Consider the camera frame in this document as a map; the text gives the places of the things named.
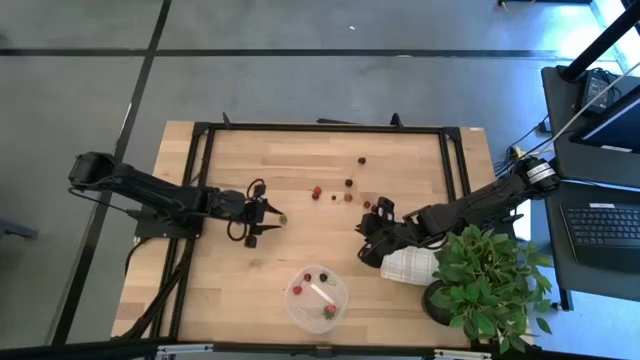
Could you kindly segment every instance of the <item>wooden table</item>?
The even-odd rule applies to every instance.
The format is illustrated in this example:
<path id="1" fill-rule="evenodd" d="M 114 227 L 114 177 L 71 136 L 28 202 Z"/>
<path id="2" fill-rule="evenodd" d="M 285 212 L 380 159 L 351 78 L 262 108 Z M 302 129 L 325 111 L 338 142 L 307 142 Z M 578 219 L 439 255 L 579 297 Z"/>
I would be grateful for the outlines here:
<path id="1" fill-rule="evenodd" d="M 193 122 L 168 122 L 153 174 L 180 184 Z M 493 181 L 485 133 L 462 128 L 471 189 Z M 453 144 L 450 158 L 456 193 L 462 194 Z M 365 165 L 357 159 L 366 157 Z M 208 185 L 245 191 L 255 178 L 267 184 L 269 202 L 288 216 L 280 230 L 259 237 L 256 249 L 232 242 L 226 222 L 206 220 L 196 242 L 179 340 L 269 344 L 335 344 L 467 347 L 460 329 L 439 325 L 420 308 L 424 287 L 382 279 L 379 269 L 356 257 L 363 245 L 354 231 L 362 203 L 386 196 L 398 216 L 427 204 L 446 203 L 438 136 L 336 132 L 216 131 Z M 345 179 L 353 179 L 352 188 Z M 322 187 L 318 201 L 311 189 Z M 345 191 L 354 200 L 341 200 Z M 338 200 L 332 201 L 331 195 Z M 277 224 L 274 215 L 266 223 Z M 168 241 L 138 249 L 129 268 L 113 326 L 133 325 L 156 295 Z M 346 316 L 331 332 L 299 329 L 284 308 L 284 291 L 301 269 L 321 264 L 349 289 Z M 168 333 L 169 299 L 161 334 Z"/>

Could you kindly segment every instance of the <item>laptop keyboard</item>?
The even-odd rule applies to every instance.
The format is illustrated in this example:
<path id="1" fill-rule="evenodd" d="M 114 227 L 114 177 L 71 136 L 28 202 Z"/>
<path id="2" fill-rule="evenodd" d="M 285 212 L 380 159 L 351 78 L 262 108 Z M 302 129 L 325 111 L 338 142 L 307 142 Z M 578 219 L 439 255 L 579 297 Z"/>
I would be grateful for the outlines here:
<path id="1" fill-rule="evenodd" d="M 640 210 L 562 206 L 574 246 L 640 247 Z"/>

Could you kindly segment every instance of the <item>gray floor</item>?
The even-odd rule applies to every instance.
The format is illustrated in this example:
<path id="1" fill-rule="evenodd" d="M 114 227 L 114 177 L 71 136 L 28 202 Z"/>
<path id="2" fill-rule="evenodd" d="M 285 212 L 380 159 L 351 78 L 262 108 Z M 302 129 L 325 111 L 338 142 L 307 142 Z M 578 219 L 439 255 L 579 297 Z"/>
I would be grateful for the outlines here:
<path id="1" fill-rule="evenodd" d="M 0 33 L 15 47 L 145 48 L 160 4 L 5 0 Z M 581 5 L 535 4 L 510 15 L 491 0 L 176 0 L 160 47 L 554 50 L 574 56 L 600 31 L 589 7 Z M 613 59 L 607 54 L 599 65 L 616 70 Z M 9 237 L 0 244 L 5 290 L 0 347 L 48 341 L 92 208 L 66 193 L 66 175 L 74 155 L 113 149 L 141 63 L 141 58 L 0 57 L 0 217 L 41 231 L 35 242 Z M 150 171 L 167 120 L 220 121 L 222 111 L 232 121 L 326 117 L 384 124 L 398 112 L 411 125 L 482 126 L 492 156 L 500 159 L 506 146 L 546 114 L 540 69 L 558 63 L 553 58 L 156 58 L 125 161 Z M 538 141 L 532 136 L 523 146 Z M 70 341 L 108 338 L 134 225 L 124 215 L 108 213 Z M 618 321 L 599 320 L 590 337 L 579 338 L 574 336 L 576 327 L 584 327 L 579 319 L 588 322 L 592 311 L 603 311 L 593 295 L 582 295 L 587 300 L 571 315 L 557 314 L 564 325 L 540 344 L 556 351 L 640 357 L 640 349 L 623 346 L 640 334 L 637 304 L 606 299 L 612 306 L 599 319 L 610 312 Z M 636 315 L 620 316 L 616 307 Z M 610 352 L 606 341 L 593 340 L 601 334 L 620 334 L 623 350 Z M 576 344 L 567 346 L 566 339 Z M 583 341 L 590 346 L 580 346 Z"/>

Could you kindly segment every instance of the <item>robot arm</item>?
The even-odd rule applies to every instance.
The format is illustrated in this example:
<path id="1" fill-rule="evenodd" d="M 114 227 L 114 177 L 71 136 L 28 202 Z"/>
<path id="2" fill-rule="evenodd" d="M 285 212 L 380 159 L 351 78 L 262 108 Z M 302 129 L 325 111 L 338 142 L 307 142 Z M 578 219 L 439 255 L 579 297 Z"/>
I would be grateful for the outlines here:
<path id="1" fill-rule="evenodd" d="M 249 185 L 246 196 L 235 190 L 222 191 L 216 187 L 176 186 L 118 162 L 110 154 L 89 152 L 77 157 L 69 181 L 72 186 L 69 190 L 74 194 L 74 190 L 112 191 L 155 210 L 153 214 L 127 210 L 127 214 L 138 220 L 151 216 L 176 226 L 189 227 L 190 222 L 209 217 L 245 224 L 248 232 L 245 230 L 239 238 L 232 237 L 230 233 L 229 236 L 235 241 L 245 240 L 247 247 L 256 246 L 255 235 L 280 227 L 259 225 L 265 212 L 282 214 L 263 198 L 267 186 L 261 179 Z"/>
<path id="2" fill-rule="evenodd" d="M 379 268 L 385 255 L 407 246 L 430 248 L 445 239 L 448 232 L 459 233 L 467 225 L 483 228 L 498 221 L 513 221 L 496 216 L 508 213 L 525 200 L 544 198 L 559 183 L 559 177 L 545 160 L 526 158 L 515 164 L 511 174 L 450 204 L 427 205 L 413 211 L 403 216 L 403 222 L 394 219 L 394 203 L 380 197 L 377 206 L 363 215 L 356 226 L 366 242 L 358 257 Z"/>

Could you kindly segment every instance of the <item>metal pole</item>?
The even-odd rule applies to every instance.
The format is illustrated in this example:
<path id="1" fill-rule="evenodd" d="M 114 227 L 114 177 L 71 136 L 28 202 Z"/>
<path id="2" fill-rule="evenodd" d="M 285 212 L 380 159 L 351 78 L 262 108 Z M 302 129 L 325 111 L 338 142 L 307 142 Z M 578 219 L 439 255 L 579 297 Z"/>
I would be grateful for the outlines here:
<path id="1" fill-rule="evenodd" d="M 626 34 L 640 20 L 640 0 L 636 0 L 616 21 L 602 32 L 589 47 L 580 54 L 569 67 L 560 73 L 566 81 L 576 80 L 602 54 Z"/>

